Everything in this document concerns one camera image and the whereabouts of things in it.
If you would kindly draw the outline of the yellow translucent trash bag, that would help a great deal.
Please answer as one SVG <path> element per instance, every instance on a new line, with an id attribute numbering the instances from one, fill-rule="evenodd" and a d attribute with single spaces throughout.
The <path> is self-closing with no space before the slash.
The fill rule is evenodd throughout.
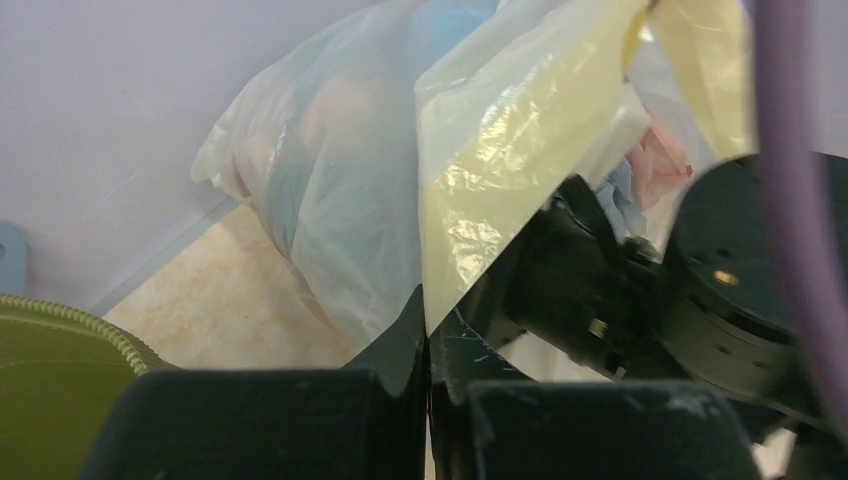
<path id="1" fill-rule="evenodd" d="M 753 153 L 739 1 L 512 1 L 415 86 L 426 325 L 434 331 L 558 185 L 623 160 L 649 236 L 671 202 Z"/>

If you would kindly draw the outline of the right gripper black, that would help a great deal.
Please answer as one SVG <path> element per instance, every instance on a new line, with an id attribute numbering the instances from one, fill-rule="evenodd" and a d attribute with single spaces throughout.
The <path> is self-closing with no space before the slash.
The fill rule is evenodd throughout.
<path id="1" fill-rule="evenodd" d="M 650 321 L 661 264 L 645 239 L 616 237 L 588 183 L 569 176 L 457 306 L 457 328 L 497 350 L 532 333 L 607 378 L 667 379 Z"/>

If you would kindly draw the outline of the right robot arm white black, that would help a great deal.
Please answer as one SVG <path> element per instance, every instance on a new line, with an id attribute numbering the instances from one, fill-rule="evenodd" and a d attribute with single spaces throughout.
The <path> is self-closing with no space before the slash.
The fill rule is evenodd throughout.
<path id="1" fill-rule="evenodd" d="M 619 237 L 572 175 L 460 301 L 502 347 L 530 332 L 609 379 L 682 379 L 729 396 L 755 441 L 794 433 L 789 479 L 843 479 L 779 295 L 756 205 L 757 157 L 709 169 L 684 193 L 665 249 Z"/>

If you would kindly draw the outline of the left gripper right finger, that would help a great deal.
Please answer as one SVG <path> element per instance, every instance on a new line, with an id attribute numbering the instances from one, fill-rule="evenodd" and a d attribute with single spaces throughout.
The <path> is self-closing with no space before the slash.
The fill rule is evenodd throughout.
<path id="1" fill-rule="evenodd" d="M 440 479 L 756 479 L 733 408 L 692 382 L 529 379 L 458 315 L 429 339 Z"/>

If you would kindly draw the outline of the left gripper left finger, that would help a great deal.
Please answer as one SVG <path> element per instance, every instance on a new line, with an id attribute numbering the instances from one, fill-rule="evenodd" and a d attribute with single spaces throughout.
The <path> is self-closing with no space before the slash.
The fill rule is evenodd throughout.
<path id="1" fill-rule="evenodd" d="M 337 369 L 164 370 L 115 402 L 83 479 L 421 479 L 426 332 L 415 290 Z"/>

